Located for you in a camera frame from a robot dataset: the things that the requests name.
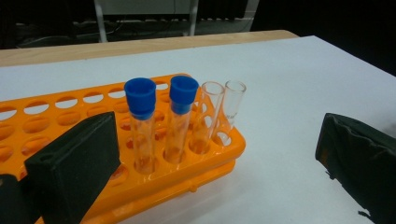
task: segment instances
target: white table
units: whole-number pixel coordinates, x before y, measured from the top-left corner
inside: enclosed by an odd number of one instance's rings
[[[396,132],[396,78],[313,36],[0,67],[0,101],[186,72],[247,85],[232,173],[122,223],[372,223],[315,160],[324,114]]]

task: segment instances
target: glass tube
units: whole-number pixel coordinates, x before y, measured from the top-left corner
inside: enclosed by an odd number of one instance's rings
[[[155,171],[155,127],[154,117],[136,119],[131,117],[134,150],[134,168],[141,174]]]
[[[166,127],[166,145],[163,158],[171,163],[181,163],[187,130],[189,129],[191,105],[198,89],[198,82],[191,77],[177,76],[171,79],[171,106]]]
[[[225,84],[224,97],[218,115],[218,122],[212,134],[212,140],[221,146],[231,144],[229,137],[233,129],[235,117],[247,87],[240,81],[230,80]]]
[[[149,175],[155,171],[156,84],[147,78],[134,78],[125,83],[125,94],[131,111],[134,168]]]
[[[213,81],[204,83],[193,123],[190,150],[196,154],[205,154],[210,148],[210,137],[216,126],[224,88]]]

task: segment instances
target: orange test tube rack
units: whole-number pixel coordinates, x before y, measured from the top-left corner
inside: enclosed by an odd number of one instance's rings
[[[157,84],[156,109],[156,169],[150,175],[134,169],[134,153],[130,113],[124,96],[124,83],[65,91],[42,96],[0,102],[0,174],[12,174],[19,180],[26,176],[23,162],[42,147],[69,130],[79,121],[100,113],[114,111],[117,122],[121,166],[110,177],[83,223],[115,223],[150,207],[230,173],[246,143],[235,128],[229,133],[228,146],[210,143],[206,154],[189,150],[180,164],[163,158],[166,120],[169,108],[170,79],[175,75],[154,77]],[[195,116],[191,111],[191,125]]]

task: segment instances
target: blue cap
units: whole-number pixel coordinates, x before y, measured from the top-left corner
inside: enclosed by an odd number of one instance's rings
[[[169,96],[172,100],[172,111],[182,115],[191,110],[191,104],[195,100],[198,82],[192,77],[177,76],[171,79]]]
[[[155,89],[157,85],[148,78],[137,77],[124,85],[129,110],[136,119],[145,120],[155,109]]]

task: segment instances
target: wooden table edge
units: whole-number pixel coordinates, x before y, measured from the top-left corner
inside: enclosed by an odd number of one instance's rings
[[[221,35],[196,35],[129,40],[31,49],[3,49],[0,50],[0,66],[55,63],[171,49],[189,49],[295,37],[298,36],[289,31],[275,30]]]

